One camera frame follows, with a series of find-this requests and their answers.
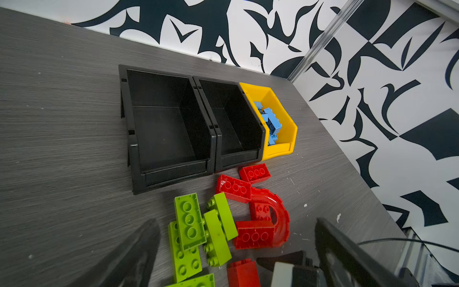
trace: black and white patterned wall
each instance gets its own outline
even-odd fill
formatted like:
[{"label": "black and white patterned wall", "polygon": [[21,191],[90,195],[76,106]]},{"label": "black and white patterned wall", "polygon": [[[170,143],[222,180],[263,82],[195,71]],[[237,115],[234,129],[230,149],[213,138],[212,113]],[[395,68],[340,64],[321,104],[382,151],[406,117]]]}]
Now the black and white patterned wall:
[{"label": "black and white patterned wall", "polygon": [[346,0],[0,0],[0,6],[288,77]]},{"label": "black and white patterned wall", "polygon": [[[335,40],[296,88],[401,228],[459,248],[458,27],[365,0]],[[429,249],[459,274],[459,254]]]}]

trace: green lego brick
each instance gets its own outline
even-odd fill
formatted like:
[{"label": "green lego brick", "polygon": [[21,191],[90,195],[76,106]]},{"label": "green lego brick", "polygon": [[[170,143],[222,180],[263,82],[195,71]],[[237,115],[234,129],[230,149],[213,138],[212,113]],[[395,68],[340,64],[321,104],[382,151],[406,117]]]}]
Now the green lego brick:
[{"label": "green lego brick", "polygon": [[207,244],[204,244],[204,251],[207,253],[207,263],[211,267],[222,266],[231,259],[230,248],[217,214],[216,210],[204,213],[207,236]]},{"label": "green lego brick", "polygon": [[213,278],[213,274],[211,273],[166,287],[215,287],[215,280]]},{"label": "green lego brick", "polygon": [[226,200],[224,192],[217,193],[208,202],[207,208],[215,209],[218,212],[218,219],[222,222],[223,232],[226,235],[226,240],[231,240],[237,237],[237,228],[234,223],[233,215],[231,214],[230,206]]},{"label": "green lego brick", "polygon": [[196,193],[174,199],[175,216],[179,225],[180,249],[186,251],[207,242],[204,222]]},{"label": "green lego brick", "polygon": [[202,271],[198,247],[182,251],[180,249],[179,226],[173,221],[168,226],[169,246],[174,268],[174,282],[181,282]]}]

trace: wood grain table surface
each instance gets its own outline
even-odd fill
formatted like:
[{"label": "wood grain table surface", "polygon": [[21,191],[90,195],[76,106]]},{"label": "wood grain table surface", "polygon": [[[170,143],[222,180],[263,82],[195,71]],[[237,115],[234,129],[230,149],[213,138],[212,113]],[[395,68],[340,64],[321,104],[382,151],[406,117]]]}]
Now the wood grain table surface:
[{"label": "wood grain table surface", "polygon": [[[173,283],[167,236],[173,199],[197,192],[205,210],[218,174],[132,195],[118,64],[271,87],[297,124],[294,153],[266,161],[272,177],[257,184],[282,198],[290,238],[262,250],[235,250],[229,242],[232,261],[303,249],[318,265],[319,216],[356,242],[403,237],[286,79],[7,9],[0,9],[0,27],[0,286],[69,284],[148,218],[159,221],[162,234],[150,286]],[[236,169],[224,173],[238,176]],[[235,220],[250,220],[248,205],[230,207]],[[391,270],[401,248],[365,246]],[[208,267],[200,252],[204,273],[227,286],[225,268]],[[258,272],[269,286],[272,273]]]}]

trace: storage bin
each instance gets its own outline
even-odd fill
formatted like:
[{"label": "storage bin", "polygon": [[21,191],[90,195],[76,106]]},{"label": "storage bin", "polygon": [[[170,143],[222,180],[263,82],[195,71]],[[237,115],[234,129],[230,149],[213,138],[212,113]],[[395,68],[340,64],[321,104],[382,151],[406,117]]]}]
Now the storage bin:
[{"label": "storage bin", "polygon": [[266,130],[239,84],[193,79],[217,134],[215,171],[260,161]]},{"label": "storage bin", "polygon": [[191,76],[119,65],[133,193],[212,174],[217,136]]},{"label": "storage bin", "polygon": [[[266,130],[266,139],[264,141],[263,160],[270,158],[291,154],[295,148],[295,141],[297,140],[298,127],[285,111],[280,103],[276,94],[271,88],[255,86],[252,84],[240,83],[242,90],[245,92],[253,110],[258,118],[262,121],[263,127]],[[256,101],[261,102],[263,109],[270,107],[276,115],[282,128],[277,134],[277,141],[275,145],[268,146],[269,127],[263,120],[262,115],[255,106]]]}]

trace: black cable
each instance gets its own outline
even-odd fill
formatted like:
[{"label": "black cable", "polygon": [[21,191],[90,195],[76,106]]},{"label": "black cable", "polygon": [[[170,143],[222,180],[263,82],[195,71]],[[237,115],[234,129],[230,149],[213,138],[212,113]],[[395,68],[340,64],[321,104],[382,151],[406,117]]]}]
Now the black cable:
[{"label": "black cable", "polygon": [[448,249],[448,250],[451,250],[451,251],[454,251],[454,252],[458,252],[458,253],[459,253],[459,249],[456,249],[456,248],[452,248],[452,247],[445,246],[445,245],[442,245],[442,244],[439,244],[439,243],[435,243],[435,242],[423,241],[423,240],[418,240],[418,239],[410,239],[410,238],[381,238],[381,239],[374,239],[374,240],[362,241],[362,242],[360,242],[360,243],[357,243],[357,245],[364,245],[364,244],[376,243],[376,242],[383,242],[383,241],[410,241],[410,242],[419,242],[419,243],[423,243],[423,244],[429,244],[429,245],[433,245],[433,246],[438,246],[438,247],[445,248],[445,249]]}]

